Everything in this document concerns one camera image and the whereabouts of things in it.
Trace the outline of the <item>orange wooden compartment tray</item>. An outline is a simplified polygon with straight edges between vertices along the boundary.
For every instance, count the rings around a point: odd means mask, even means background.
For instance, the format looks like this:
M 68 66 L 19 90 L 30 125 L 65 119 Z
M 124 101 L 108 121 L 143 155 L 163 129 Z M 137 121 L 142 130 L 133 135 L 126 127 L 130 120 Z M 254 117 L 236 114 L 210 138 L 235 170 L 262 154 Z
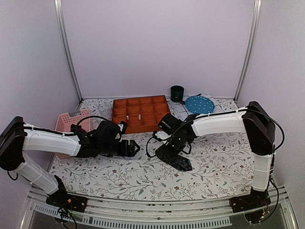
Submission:
M 158 123 L 170 113 L 164 95 L 116 99 L 112 106 L 112 121 L 127 123 L 126 134 L 158 131 Z

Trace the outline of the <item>pink plastic basket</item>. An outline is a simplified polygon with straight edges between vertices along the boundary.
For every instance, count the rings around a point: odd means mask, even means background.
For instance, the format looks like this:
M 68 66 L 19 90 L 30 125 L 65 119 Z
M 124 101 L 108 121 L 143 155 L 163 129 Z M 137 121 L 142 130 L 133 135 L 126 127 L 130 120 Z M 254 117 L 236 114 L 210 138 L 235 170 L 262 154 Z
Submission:
M 82 109 L 76 112 L 64 113 L 58 116 L 55 130 L 59 132 L 69 132 L 71 130 L 71 125 L 76 125 L 81 119 L 91 116 L 90 109 Z M 91 120 L 86 119 L 80 123 L 83 130 L 86 132 L 91 131 Z M 56 153 L 58 159 L 67 159 L 71 156 L 66 154 Z

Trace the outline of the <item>white grid placemat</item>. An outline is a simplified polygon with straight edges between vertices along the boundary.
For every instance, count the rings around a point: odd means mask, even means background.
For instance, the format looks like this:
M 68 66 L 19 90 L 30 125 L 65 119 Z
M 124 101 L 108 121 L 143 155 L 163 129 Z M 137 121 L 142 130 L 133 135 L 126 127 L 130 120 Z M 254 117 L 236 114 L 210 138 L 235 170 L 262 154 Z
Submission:
M 217 101 L 213 98 L 212 95 L 210 95 L 210 94 L 198 94 L 198 95 L 207 97 L 214 102 L 215 109 L 212 114 L 224 112 L 224 110 L 220 107 L 220 105 L 217 103 Z M 180 103 L 172 102 L 170 97 L 166 97 L 171 114 L 181 120 L 186 119 L 187 116 L 189 116 L 189 115 L 193 115 L 193 113 L 189 112 L 185 106 L 185 101 L 190 96 L 188 96 L 188 95 L 184 96 L 182 102 L 180 102 Z

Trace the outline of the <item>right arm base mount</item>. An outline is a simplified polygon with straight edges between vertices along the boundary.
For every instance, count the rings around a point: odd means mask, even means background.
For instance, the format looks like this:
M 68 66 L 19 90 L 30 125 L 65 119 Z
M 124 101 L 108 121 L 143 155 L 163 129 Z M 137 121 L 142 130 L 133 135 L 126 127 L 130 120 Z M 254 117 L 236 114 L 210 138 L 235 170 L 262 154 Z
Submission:
M 229 200 L 233 213 L 266 207 L 269 204 L 271 204 L 271 200 L 267 192 L 250 193 Z

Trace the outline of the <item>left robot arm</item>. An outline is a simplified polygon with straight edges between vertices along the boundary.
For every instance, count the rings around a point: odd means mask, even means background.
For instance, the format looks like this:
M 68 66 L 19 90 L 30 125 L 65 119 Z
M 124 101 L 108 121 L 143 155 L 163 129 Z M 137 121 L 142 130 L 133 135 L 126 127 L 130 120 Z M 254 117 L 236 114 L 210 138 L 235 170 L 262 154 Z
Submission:
M 80 123 L 70 132 L 39 128 L 16 116 L 0 135 L 0 167 L 13 171 L 39 186 L 60 207 L 67 207 L 71 197 L 62 180 L 51 175 L 26 155 L 26 151 L 60 153 L 89 158 L 98 155 L 134 157 L 140 150 L 133 140 L 123 140 L 126 122 L 116 124 L 105 118 L 96 129 L 86 132 Z

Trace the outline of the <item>dark green mug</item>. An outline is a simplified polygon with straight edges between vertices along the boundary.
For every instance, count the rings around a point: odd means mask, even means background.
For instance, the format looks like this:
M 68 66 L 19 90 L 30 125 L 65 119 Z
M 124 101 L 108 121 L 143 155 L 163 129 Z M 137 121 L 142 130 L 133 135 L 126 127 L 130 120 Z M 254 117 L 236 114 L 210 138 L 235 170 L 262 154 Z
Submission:
M 172 102 L 180 103 L 183 100 L 184 88 L 180 85 L 174 85 L 170 88 L 170 99 Z

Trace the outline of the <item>dark floral tie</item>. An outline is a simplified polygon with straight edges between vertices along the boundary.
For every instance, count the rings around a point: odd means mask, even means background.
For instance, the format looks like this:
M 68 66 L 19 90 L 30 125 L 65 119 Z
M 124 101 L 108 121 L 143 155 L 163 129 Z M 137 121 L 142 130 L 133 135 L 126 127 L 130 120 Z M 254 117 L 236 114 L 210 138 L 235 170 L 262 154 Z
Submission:
M 192 171 L 191 161 L 183 156 L 177 155 L 173 158 L 165 159 L 166 164 L 172 166 L 178 171 L 187 172 Z

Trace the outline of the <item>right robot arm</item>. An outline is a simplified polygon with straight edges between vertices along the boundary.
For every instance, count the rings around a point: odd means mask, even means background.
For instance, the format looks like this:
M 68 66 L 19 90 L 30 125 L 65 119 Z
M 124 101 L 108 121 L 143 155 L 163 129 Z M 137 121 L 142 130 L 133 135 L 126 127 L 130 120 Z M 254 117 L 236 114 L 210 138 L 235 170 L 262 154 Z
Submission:
M 191 114 L 184 120 L 166 114 L 158 126 L 160 131 L 155 132 L 153 138 L 162 145 L 155 151 L 155 155 L 184 172 L 192 169 L 191 162 L 179 154 L 196 138 L 222 133 L 246 134 L 254 154 L 254 180 L 246 203 L 250 208 L 256 208 L 264 202 L 278 149 L 274 145 L 275 129 L 280 125 L 258 102 L 251 101 L 248 106 L 229 112 Z

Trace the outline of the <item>clear plastic cup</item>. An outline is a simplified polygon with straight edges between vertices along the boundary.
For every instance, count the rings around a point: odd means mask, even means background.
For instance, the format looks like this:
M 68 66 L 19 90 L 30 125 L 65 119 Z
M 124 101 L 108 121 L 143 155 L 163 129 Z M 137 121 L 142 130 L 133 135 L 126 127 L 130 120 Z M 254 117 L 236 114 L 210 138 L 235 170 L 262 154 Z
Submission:
M 97 116 L 101 116 L 107 120 L 112 119 L 112 107 L 111 106 L 99 106 L 97 108 Z

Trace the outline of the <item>blue dotted plate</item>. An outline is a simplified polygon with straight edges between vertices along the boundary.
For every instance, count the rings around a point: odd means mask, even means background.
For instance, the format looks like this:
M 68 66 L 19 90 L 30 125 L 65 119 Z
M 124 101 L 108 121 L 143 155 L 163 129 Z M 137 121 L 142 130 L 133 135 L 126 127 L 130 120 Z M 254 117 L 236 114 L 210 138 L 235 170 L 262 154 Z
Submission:
M 193 114 L 211 114 L 214 112 L 214 102 L 204 96 L 190 96 L 185 101 L 185 106 Z

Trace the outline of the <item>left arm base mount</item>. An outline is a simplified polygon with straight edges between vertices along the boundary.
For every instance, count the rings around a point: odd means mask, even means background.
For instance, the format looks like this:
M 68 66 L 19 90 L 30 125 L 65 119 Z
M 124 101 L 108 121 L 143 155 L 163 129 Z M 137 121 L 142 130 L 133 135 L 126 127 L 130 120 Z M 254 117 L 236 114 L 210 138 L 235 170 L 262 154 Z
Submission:
M 62 207 L 70 211 L 77 211 L 84 213 L 87 206 L 88 199 L 86 197 L 71 195 L 67 193 L 52 194 L 47 197 L 46 203 L 56 207 Z

